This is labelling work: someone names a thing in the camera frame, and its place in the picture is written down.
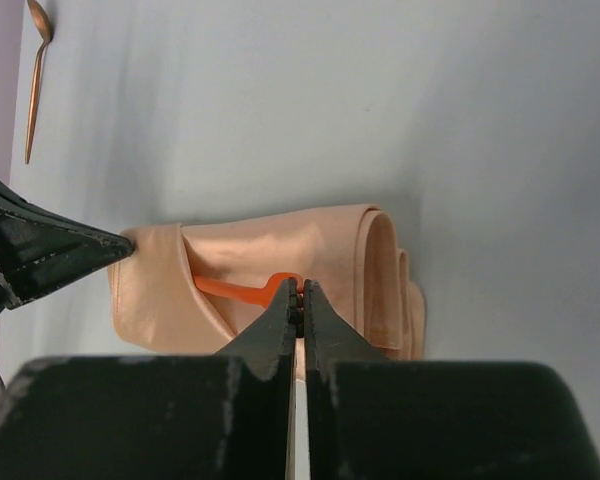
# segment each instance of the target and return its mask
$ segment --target towel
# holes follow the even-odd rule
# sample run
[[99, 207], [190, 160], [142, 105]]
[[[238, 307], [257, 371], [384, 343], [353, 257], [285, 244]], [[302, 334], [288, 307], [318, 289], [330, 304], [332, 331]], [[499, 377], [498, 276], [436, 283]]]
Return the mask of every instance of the towel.
[[[168, 354], [214, 353], [263, 308], [200, 292], [193, 275], [263, 287], [277, 272], [318, 281], [334, 310], [391, 359], [422, 357], [425, 305], [391, 218], [373, 205], [315, 208], [218, 225], [122, 233], [135, 253], [109, 267], [113, 325]], [[296, 376], [304, 378], [298, 342]]]

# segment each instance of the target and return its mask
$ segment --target white tabletop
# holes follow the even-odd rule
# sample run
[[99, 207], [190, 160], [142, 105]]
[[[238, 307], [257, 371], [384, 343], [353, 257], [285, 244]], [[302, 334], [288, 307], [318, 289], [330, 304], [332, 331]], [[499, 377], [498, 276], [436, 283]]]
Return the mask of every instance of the white tabletop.
[[[57, 31], [25, 167], [25, 15], [20, 195], [111, 231], [378, 203], [428, 356], [553, 366], [600, 449], [600, 0], [41, 3]], [[104, 272], [5, 313], [0, 371], [138, 351], [109, 315]]]

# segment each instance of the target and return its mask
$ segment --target orange utensil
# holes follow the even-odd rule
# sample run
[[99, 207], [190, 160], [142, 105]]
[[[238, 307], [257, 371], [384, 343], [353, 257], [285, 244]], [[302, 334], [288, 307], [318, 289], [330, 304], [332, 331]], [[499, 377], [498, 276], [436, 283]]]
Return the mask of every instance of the orange utensil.
[[280, 288], [280, 284], [287, 278], [295, 278], [298, 282], [298, 293], [302, 293], [304, 287], [302, 277], [297, 273], [278, 272], [269, 277], [267, 284], [262, 288], [245, 287], [243, 285], [235, 285], [233, 283], [221, 282], [207, 277], [193, 277], [198, 290], [215, 295], [217, 297], [231, 298], [241, 302], [250, 303], [252, 305], [260, 305], [267, 308], [271, 303], [274, 295]]

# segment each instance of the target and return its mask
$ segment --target spoon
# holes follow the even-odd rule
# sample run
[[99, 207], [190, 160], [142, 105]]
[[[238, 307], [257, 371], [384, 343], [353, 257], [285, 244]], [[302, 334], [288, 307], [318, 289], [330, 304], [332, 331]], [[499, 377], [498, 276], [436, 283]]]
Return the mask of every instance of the spoon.
[[29, 164], [31, 158], [31, 146], [33, 145], [33, 132], [36, 129], [36, 117], [38, 115], [38, 103], [40, 101], [40, 76], [42, 74], [42, 56], [47, 45], [53, 39], [53, 25], [47, 16], [47, 13], [36, 0], [27, 0], [33, 23], [35, 23], [40, 36], [42, 45], [36, 55], [36, 63], [33, 69], [33, 83], [31, 84], [31, 100], [29, 101], [29, 122], [27, 123], [27, 141], [25, 144], [24, 163]]

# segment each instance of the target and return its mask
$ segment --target black object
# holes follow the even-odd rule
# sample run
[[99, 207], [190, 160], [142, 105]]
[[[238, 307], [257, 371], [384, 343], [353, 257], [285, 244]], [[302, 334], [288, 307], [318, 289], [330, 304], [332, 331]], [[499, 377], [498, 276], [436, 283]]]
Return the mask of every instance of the black object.
[[600, 479], [549, 368], [388, 361], [292, 279], [214, 356], [25, 365], [0, 405], [0, 479], [285, 478], [303, 330], [312, 479]]
[[0, 182], [0, 312], [133, 253], [124, 237], [47, 212]]

